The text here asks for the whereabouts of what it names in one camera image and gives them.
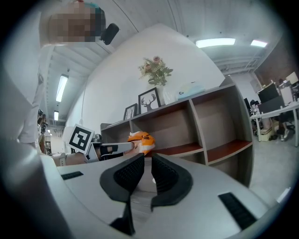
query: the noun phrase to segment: curved white wall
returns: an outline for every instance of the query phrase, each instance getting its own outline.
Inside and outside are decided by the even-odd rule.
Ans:
[[[179,86],[200,81],[206,89],[217,87],[224,76],[212,60],[180,33],[157,24],[124,42],[89,76],[83,102],[83,126],[100,132],[101,123],[123,119],[126,107],[138,103],[138,95],[153,88],[139,80],[143,58],[160,56],[173,69],[168,84]],[[81,96],[70,111],[67,125],[79,122]]]
[[[253,77],[252,73],[231,75],[230,77],[238,86],[243,98],[247,98],[249,103],[252,99],[260,102],[260,98],[255,92],[255,89],[252,87],[252,83],[258,84],[257,80]]]

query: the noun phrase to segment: fluorescent light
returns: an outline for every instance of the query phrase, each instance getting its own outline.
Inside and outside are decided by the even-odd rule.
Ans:
[[[222,45],[234,45],[235,38],[214,38],[196,41],[196,46],[199,48],[222,46]]]
[[[267,46],[267,42],[261,42],[261,41],[257,41],[257,40],[253,40],[251,43],[251,46],[257,46],[257,47],[265,47]]]
[[[58,114],[59,114],[58,111],[54,111],[54,120],[58,120]]]
[[[64,88],[69,77],[65,74],[62,74],[58,83],[57,93],[56,93],[56,101],[61,102],[62,95],[64,93]]]

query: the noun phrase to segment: shelf compartment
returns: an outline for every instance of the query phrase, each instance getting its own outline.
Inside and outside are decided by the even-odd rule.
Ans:
[[[101,135],[104,143],[125,143],[128,141],[130,131],[130,123],[126,121],[111,128],[101,130]]]
[[[207,150],[237,139],[234,122],[224,98],[218,94],[214,99],[194,104],[202,129],[201,139],[204,139]]]
[[[233,89],[235,87],[235,84],[228,84],[225,86],[220,86],[217,88],[217,90],[209,90],[209,91],[205,91],[203,94],[200,95],[195,95],[194,97],[192,97],[192,101],[195,105],[198,104],[202,104],[205,103],[207,101],[213,100],[215,98],[220,98],[223,95],[226,94],[227,89]]]
[[[184,144],[176,147],[162,148],[150,151],[145,157],[151,157],[153,153],[184,157],[202,152],[204,149],[198,143]]]
[[[125,121],[119,121],[113,124],[101,124],[101,132],[107,129],[110,129],[112,127],[117,127],[118,125],[127,124],[130,121],[130,119],[127,119]]]
[[[197,142],[195,122],[189,109],[189,101],[170,107],[167,114],[148,114],[148,117],[133,119],[134,131],[145,131],[156,140],[155,150],[180,147]]]
[[[251,145],[252,145],[252,142],[249,142],[249,141],[233,140],[227,144],[210,149],[207,151],[208,165],[220,162],[220,161],[225,160],[231,156],[234,156],[237,153],[250,147]]]
[[[135,117],[131,118],[130,120],[133,120],[133,121],[137,120],[137,119],[141,120],[142,118],[150,119],[150,118],[155,118],[155,117],[162,116],[162,115],[165,115],[165,114],[170,114],[174,111],[184,109],[188,104],[188,100],[190,100],[190,99],[196,99],[196,100],[199,100],[199,101],[202,101],[201,99],[204,99],[204,101],[207,101],[210,98],[214,98],[215,95],[219,95],[219,92],[223,91],[224,89],[231,88],[231,87],[234,87],[234,86],[235,86],[235,84],[232,83],[232,84],[228,84],[228,85],[224,85],[224,86],[220,86],[220,87],[214,87],[214,88],[209,89],[205,92],[195,94],[195,95],[189,96],[187,98],[175,101],[171,104],[163,105],[163,106],[161,106],[157,109],[151,110],[149,112],[136,115]]]

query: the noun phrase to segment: deer head picture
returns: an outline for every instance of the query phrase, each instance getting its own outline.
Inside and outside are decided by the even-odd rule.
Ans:
[[[145,113],[158,107],[160,107],[160,102],[156,88],[139,95],[140,113]]]
[[[143,105],[144,107],[146,107],[147,111],[152,110],[152,108],[150,107],[151,103],[153,103],[156,100],[156,96],[154,94],[151,94],[153,97],[153,100],[149,100],[149,103],[147,104],[146,102],[144,103],[144,97],[141,100],[141,105]]]

